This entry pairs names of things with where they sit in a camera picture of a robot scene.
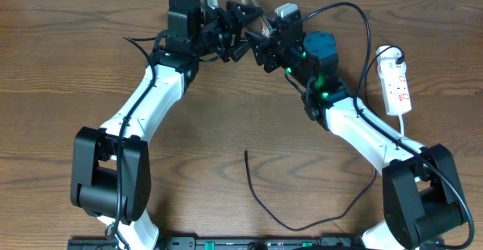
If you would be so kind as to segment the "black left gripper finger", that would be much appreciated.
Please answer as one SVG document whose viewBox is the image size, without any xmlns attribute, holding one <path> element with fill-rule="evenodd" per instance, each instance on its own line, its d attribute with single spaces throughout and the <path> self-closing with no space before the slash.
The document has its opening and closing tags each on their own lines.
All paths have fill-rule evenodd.
<svg viewBox="0 0 483 250">
<path fill-rule="evenodd" d="M 246 27 L 263 15 L 263 9 L 260 7 L 244 5 L 233 1 L 228 1 L 226 3 L 226 9 L 235 18 L 237 27 Z"/>
<path fill-rule="evenodd" d="M 234 62 L 238 62 L 250 49 L 249 42 L 241 40 L 237 45 L 230 48 L 229 58 Z"/>
</svg>

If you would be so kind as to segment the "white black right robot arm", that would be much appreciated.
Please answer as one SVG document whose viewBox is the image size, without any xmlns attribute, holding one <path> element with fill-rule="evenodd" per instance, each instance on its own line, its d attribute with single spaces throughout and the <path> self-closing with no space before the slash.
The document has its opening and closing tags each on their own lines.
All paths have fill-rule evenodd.
<svg viewBox="0 0 483 250">
<path fill-rule="evenodd" d="M 366 249 L 441 249 L 442 234 L 475 226 L 451 152 L 407 138 L 374 114 L 338 72 L 334 37 L 305 33 L 299 10 L 278 14 L 272 33 L 246 37 L 267 72 L 283 68 L 308 117 L 341 137 L 374 167 L 383 182 L 383 219 L 363 232 Z"/>
</svg>

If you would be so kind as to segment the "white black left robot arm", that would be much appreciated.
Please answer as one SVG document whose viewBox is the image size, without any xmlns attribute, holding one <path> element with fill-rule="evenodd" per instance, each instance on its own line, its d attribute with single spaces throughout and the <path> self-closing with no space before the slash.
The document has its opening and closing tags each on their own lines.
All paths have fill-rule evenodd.
<svg viewBox="0 0 483 250">
<path fill-rule="evenodd" d="M 144 52 L 143 78 L 121 109 L 74 140 L 70 199 L 105 224 L 106 244 L 153 249 L 159 228 L 146 210 L 151 192 L 149 143 L 168 110 L 186 93 L 202 62 L 239 60 L 242 31 L 263 14 L 256 2 L 169 0 L 168 27 Z"/>
</svg>

